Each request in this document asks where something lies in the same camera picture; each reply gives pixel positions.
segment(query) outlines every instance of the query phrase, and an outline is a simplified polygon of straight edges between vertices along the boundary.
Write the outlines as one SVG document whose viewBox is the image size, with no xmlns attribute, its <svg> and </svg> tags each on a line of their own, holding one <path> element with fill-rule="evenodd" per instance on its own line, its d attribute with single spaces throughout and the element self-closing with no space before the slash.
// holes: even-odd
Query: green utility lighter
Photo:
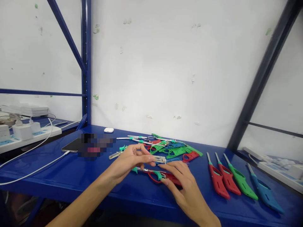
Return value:
<svg viewBox="0 0 303 227">
<path fill-rule="evenodd" d="M 225 154 L 223 154 L 223 155 L 228 163 L 228 167 L 229 167 L 230 171 L 233 173 L 234 178 L 236 179 L 238 186 L 239 186 L 240 190 L 243 192 L 243 194 L 245 194 L 255 200 L 258 200 L 257 195 L 248 186 L 245 176 L 232 166 L 232 164 L 229 162 L 229 160 Z"/>
</svg>

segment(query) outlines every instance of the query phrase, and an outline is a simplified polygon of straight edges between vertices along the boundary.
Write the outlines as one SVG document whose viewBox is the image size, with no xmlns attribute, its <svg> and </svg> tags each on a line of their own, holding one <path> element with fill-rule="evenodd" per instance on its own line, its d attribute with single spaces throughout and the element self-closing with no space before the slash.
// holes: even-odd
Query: smartphone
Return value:
<svg viewBox="0 0 303 227">
<path fill-rule="evenodd" d="M 70 152 L 73 152 L 73 153 L 77 153 L 78 152 L 78 149 L 79 149 L 79 146 L 80 146 L 80 143 L 81 143 L 81 138 L 77 138 L 75 139 L 74 141 L 70 142 L 68 145 L 66 145 L 65 147 L 63 147 L 61 149 L 61 151 L 70 151 Z"/>
</svg>

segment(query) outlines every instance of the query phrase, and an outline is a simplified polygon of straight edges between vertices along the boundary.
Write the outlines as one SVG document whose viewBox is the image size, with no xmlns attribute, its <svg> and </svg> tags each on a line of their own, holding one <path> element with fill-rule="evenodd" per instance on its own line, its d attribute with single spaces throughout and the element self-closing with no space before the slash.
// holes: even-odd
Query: blue metal frame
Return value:
<svg viewBox="0 0 303 227">
<path fill-rule="evenodd" d="M 81 54 L 67 28 L 56 0 L 47 0 L 62 32 L 81 68 L 82 71 L 82 93 L 61 93 L 49 91 L 32 91 L 1 89 L 4 94 L 24 94 L 24 95 L 56 95 L 56 96 L 80 96 L 82 97 L 82 116 L 87 115 L 84 126 L 91 124 L 91 0 L 81 0 Z"/>
<path fill-rule="evenodd" d="M 32 91 L 32 90 L 15 90 L 15 89 L 0 89 L 0 93 L 4 94 L 25 94 L 25 95 L 56 95 L 56 96 L 80 96 L 82 97 L 82 120 L 77 130 L 83 126 L 91 124 L 91 0 L 81 0 L 81 56 L 75 45 L 75 42 L 67 28 L 67 25 L 63 19 L 60 9 L 56 0 L 47 0 L 61 30 L 81 68 L 82 71 L 82 93 L 61 93 L 61 92 L 48 92 L 48 91 Z M 39 198 L 34 210 L 31 212 L 29 220 L 26 222 L 26 226 L 29 226 L 36 214 L 38 213 L 44 199 Z M 0 223 L 4 224 L 0 226 L 15 226 L 8 214 L 6 205 L 2 197 L 2 191 L 0 190 Z"/>
<path fill-rule="evenodd" d="M 81 56 L 87 68 L 82 71 L 82 115 L 87 114 L 85 126 L 91 124 L 91 0 L 81 0 Z"/>
<path fill-rule="evenodd" d="M 31 213 L 29 214 L 26 222 L 24 223 L 24 225 L 22 227 L 29 227 L 32 224 L 32 221 L 35 219 L 36 214 L 39 212 L 39 210 L 41 209 L 43 203 L 45 201 L 45 198 L 39 197 L 36 201 L 35 207 L 33 208 L 33 210 L 31 211 Z"/>
</svg>

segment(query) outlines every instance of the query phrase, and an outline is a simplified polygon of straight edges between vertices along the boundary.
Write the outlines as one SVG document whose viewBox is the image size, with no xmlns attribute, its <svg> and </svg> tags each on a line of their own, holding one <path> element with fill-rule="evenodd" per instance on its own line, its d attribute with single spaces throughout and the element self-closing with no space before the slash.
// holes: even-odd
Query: charging cable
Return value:
<svg viewBox="0 0 303 227">
<path fill-rule="evenodd" d="M 41 144 L 43 144 L 43 143 L 50 137 L 51 133 L 53 132 L 53 124 L 52 124 L 52 121 L 51 121 L 50 119 L 48 119 L 48 120 L 50 121 L 50 124 L 51 124 L 51 131 L 50 131 L 50 134 L 48 135 L 48 137 L 47 137 L 45 140 L 43 140 L 39 145 L 37 145 L 36 147 L 34 147 L 34 148 L 32 148 L 32 149 L 30 149 L 30 150 L 24 152 L 23 154 L 26 154 L 27 152 L 30 152 L 30 151 L 36 149 L 38 146 L 40 146 Z M 24 177 L 21 177 L 21 178 L 19 178 L 19 179 L 17 179 L 17 180 L 11 181 L 11 182 L 0 183 L 0 185 L 11 184 L 11 183 L 14 183 L 14 182 L 16 182 L 16 181 L 22 180 L 22 179 L 24 179 L 24 178 L 26 178 L 26 177 L 28 177 L 28 176 L 30 176 L 30 175 L 33 175 L 34 173 L 38 172 L 39 170 L 42 170 L 43 168 L 47 167 L 48 165 L 50 165 L 50 164 L 54 163 L 55 161 L 59 160 L 60 158 L 64 157 L 64 156 L 67 155 L 69 152 L 70 152 L 70 151 L 65 152 L 65 153 L 64 153 L 63 155 L 61 155 L 59 158 L 53 160 L 53 161 L 50 162 L 49 164 L 47 164 L 47 165 L 41 167 L 40 169 L 37 169 L 36 171 L 30 173 L 29 175 L 26 175 L 26 176 L 24 176 Z M 12 161 L 12 160 L 14 160 L 14 159 L 20 157 L 20 156 L 23 155 L 23 154 L 20 154 L 20 155 L 18 155 L 17 157 L 15 157 L 15 158 L 13 158 L 13 159 L 11 159 L 11 160 L 5 162 L 4 164 L 2 164 L 2 165 L 0 166 L 0 169 L 1 169 L 2 166 L 6 165 L 6 164 L 9 163 L 10 161 Z"/>
<path fill-rule="evenodd" d="M 33 114 L 33 115 L 29 118 L 29 123 L 33 123 L 32 117 L 34 117 L 35 115 L 40 115 L 40 116 L 41 116 L 41 114 L 50 114 L 50 115 L 53 115 L 53 116 L 54 116 L 54 119 L 53 119 L 52 122 L 54 122 L 54 121 L 57 119 L 56 115 L 54 115 L 54 114 L 52 114 L 52 113 L 47 113 L 47 112 L 45 112 L 45 113 L 35 113 L 35 114 Z"/>
<path fill-rule="evenodd" d="M 79 122 L 80 122 L 80 121 L 75 121 L 75 122 L 73 122 L 73 123 L 70 123 L 70 124 L 68 124 L 68 125 L 65 125 L 65 126 L 61 127 L 61 129 L 62 129 L 62 128 L 65 128 L 65 127 L 67 127 L 67 126 L 70 126 L 70 125 L 72 125 L 72 124 L 79 123 Z"/>
<path fill-rule="evenodd" d="M 258 165 L 258 163 L 252 158 L 252 156 L 250 155 L 250 153 L 248 153 L 248 156 L 250 157 L 250 159 L 251 159 L 256 165 Z"/>
<path fill-rule="evenodd" d="M 11 113 L 11 112 L 7 112 L 7 111 L 0 111 L 0 113 L 7 113 L 7 114 L 12 114 L 12 115 L 14 115 L 15 118 L 16 118 L 16 123 L 15 123 L 15 125 L 23 125 L 23 123 L 22 123 L 20 117 L 18 117 L 17 114 Z"/>
</svg>

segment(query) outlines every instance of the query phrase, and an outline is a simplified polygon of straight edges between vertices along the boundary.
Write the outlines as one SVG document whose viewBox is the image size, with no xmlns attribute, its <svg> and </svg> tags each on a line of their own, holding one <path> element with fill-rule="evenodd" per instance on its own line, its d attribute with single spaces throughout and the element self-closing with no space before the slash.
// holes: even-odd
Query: utility lighter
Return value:
<svg viewBox="0 0 303 227">
<path fill-rule="evenodd" d="M 271 209 L 277 211 L 278 213 L 283 214 L 284 210 L 282 209 L 282 207 L 275 200 L 270 187 L 268 187 L 264 182 L 260 181 L 257 178 L 257 176 L 253 172 L 250 164 L 247 164 L 247 166 L 249 168 L 249 171 L 252 175 L 252 180 L 255 183 L 256 187 L 257 187 L 257 190 L 258 190 L 258 192 L 261 196 L 262 201 L 265 203 L 265 205 L 267 205 Z"/>
<path fill-rule="evenodd" d="M 240 190 L 243 192 L 243 194 L 245 194 L 248 197 L 251 197 L 255 200 L 258 200 L 257 195 L 248 186 L 245 176 L 232 166 L 232 164 L 229 162 L 229 160 L 225 154 L 223 154 L 223 155 L 228 163 L 228 167 L 229 167 L 230 171 L 233 173 L 234 178 L 236 179 L 238 186 L 240 187 Z"/>
<path fill-rule="evenodd" d="M 208 164 L 209 164 L 209 170 L 211 172 L 211 179 L 215 187 L 216 193 L 218 193 L 220 196 L 224 197 L 225 199 L 230 199 L 230 195 L 226 191 L 226 188 L 224 187 L 223 181 L 222 181 L 222 174 L 219 170 L 217 170 L 211 163 L 211 159 L 209 157 L 209 153 L 207 152 L 207 158 L 208 158 Z"/>
<path fill-rule="evenodd" d="M 226 188 L 229 191 L 231 191 L 231 192 L 233 192 L 233 193 L 235 193 L 237 195 L 241 195 L 240 190 L 238 189 L 238 187 L 236 186 L 236 184 L 235 184 L 235 182 L 233 180 L 233 174 L 232 174 L 232 172 L 228 168 L 226 168 L 225 166 L 222 165 L 222 163 L 220 162 L 220 159 L 218 157 L 217 152 L 215 152 L 215 155 L 217 157 L 218 165 L 219 165 L 219 170 L 220 170 L 220 172 L 223 175 L 223 181 L 224 181 L 224 184 L 225 184 Z"/>
</svg>

